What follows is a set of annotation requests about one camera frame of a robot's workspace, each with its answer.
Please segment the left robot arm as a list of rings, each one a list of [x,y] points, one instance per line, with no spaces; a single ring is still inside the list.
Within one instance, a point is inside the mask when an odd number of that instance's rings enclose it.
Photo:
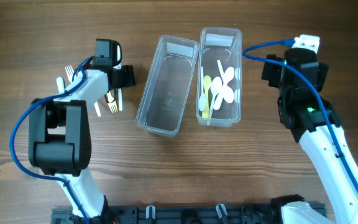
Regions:
[[[97,39],[95,54],[73,71],[71,83],[58,95],[35,99],[29,117],[29,162],[41,179],[59,183],[79,223],[116,223],[106,197],[88,167],[91,134],[88,110],[103,97],[112,113],[122,109],[121,88],[135,86],[131,65],[122,65],[119,42]]]

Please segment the white spoon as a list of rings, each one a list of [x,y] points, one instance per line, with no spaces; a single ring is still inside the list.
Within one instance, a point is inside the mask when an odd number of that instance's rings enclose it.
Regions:
[[[204,73],[203,73],[203,67],[200,68],[200,97],[198,101],[198,109],[200,111],[204,111],[206,107],[206,95],[204,93]]]
[[[233,67],[228,67],[222,75],[222,88],[218,93],[218,96],[214,102],[213,109],[219,110],[223,100],[226,103],[232,103],[234,101],[234,91],[231,87],[228,86],[228,83],[234,78],[235,69]]]
[[[222,98],[227,102],[227,103],[232,103],[234,101],[234,92],[232,90],[232,88],[230,88],[228,86],[228,83],[234,78],[235,75],[235,69],[233,67],[228,67],[226,69],[226,71],[223,71],[223,66],[220,60],[217,60],[217,64],[218,64],[218,69],[223,81],[223,85],[222,85]]]
[[[222,83],[222,80],[220,77],[215,77],[211,82],[210,90],[212,93],[212,99],[211,99],[211,104],[209,106],[209,119],[211,119],[211,117],[212,117],[214,103],[215,103],[218,93],[221,91],[222,84],[223,83]]]

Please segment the cream yellow fork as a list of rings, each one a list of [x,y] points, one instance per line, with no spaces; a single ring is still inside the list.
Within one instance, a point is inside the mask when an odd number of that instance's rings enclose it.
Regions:
[[[117,108],[117,103],[116,103],[116,99],[113,96],[113,94],[111,93],[111,91],[107,92],[105,95],[105,100],[109,106],[109,109],[111,111],[112,114],[117,113],[118,112],[118,108]]]

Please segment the yellow spoon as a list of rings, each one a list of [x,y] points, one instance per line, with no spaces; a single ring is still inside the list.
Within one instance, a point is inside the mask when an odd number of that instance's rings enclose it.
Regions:
[[[208,118],[209,117],[209,89],[211,86],[211,77],[209,75],[205,75],[204,79],[203,79],[203,87],[204,87],[204,100],[205,100],[205,108],[202,112],[202,117],[203,118]]]

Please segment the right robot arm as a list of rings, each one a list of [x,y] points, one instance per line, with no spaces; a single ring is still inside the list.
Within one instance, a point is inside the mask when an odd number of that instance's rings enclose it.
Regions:
[[[312,161],[338,223],[358,223],[358,166],[333,105],[320,96],[328,65],[294,48],[263,58],[262,79],[278,88],[280,122]]]

